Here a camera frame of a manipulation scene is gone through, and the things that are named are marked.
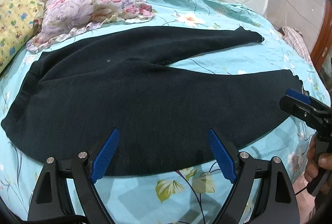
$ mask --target wooden door frame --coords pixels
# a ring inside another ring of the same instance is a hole
[[[329,0],[325,2],[325,15],[323,24],[310,54],[315,69],[318,71],[328,54],[332,45],[332,4]]]

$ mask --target floral pillow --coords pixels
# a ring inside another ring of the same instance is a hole
[[[0,0],[0,73],[34,34],[39,0]]]
[[[34,21],[41,26],[39,34],[27,42],[31,53],[97,29],[104,23],[145,22],[154,16],[152,6],[145,0],[48,0],[44,10]]]

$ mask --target silver bolt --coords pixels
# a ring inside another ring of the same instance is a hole
[[[281,162],[281,159],[280,159],[279,157],[274,157],[274,158],[273,158],[273,161],[274,161],[275,163],[280,163],[280,162]]]
[[[243,159],[247,159],[247,158],[249,158],[249,154],[247,152],[241,152],[240,157]]]
[[[81,153],[79,153],[78,154],[78,157],[80,158],[80,159],[84,159],[84,158],[86,158],[86,156],[87,156],[88,154],[87,154],[87,152],[81,152]]]
[[[50,157],[50,158],[47,159],[46,162],[47,162],[48,164],[51,164],[51,163],[53,163],[53,161],[54,161],[54,157]]]

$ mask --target light blue floral bed sheet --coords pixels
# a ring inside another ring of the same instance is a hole
[[[55,44],[46,51],[59,49],[83,38],[134,27],[177,26],[235,30],[242,26],[247,30],[259,32],[265,41],[262,44],[250,43],[198,55],[171,66],[218,75],[242,75],[290,69],[303,81],[304,89],[308,90],[311,96],[330,105],[330,97],[315,69],[278,37],[266,19],[245,6],[220,3],[215,0],[147,0],[147,2],[153,6],[155,12],[155,18],[149,22],[108,24]],[[39,56],[40,53],[32,55],[26,49],[22,49],[2,74],[1,120],[18,94],[32,62],[38,60]],[[275,130],[243,150],[255,158],[269,160],[276,155],[281,157],[291,180],[295,182],[306,165],[305,155],[313,134],[314,130],[291,116]],[[11,144],[1,128],[0,195],[6,205],[23,220],[27,219],[29,202],[41,169],[42,164],[22,154],[15,145]],[[76,213],[83,214],[72,180],[68,180],[68,186]],[[258,182],[255,182],[241,222],[250,216],[257,188]],[[180,171],[146,177],[105,177],[97,181],[96,189],[116,223],[194,224],[212,222],[227,198],[231,184],[224,179],[218,164],[211,161]]]

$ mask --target yellow pillow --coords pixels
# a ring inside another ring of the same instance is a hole
[[[38,0],[0,0],[0,73],[33,36]]]

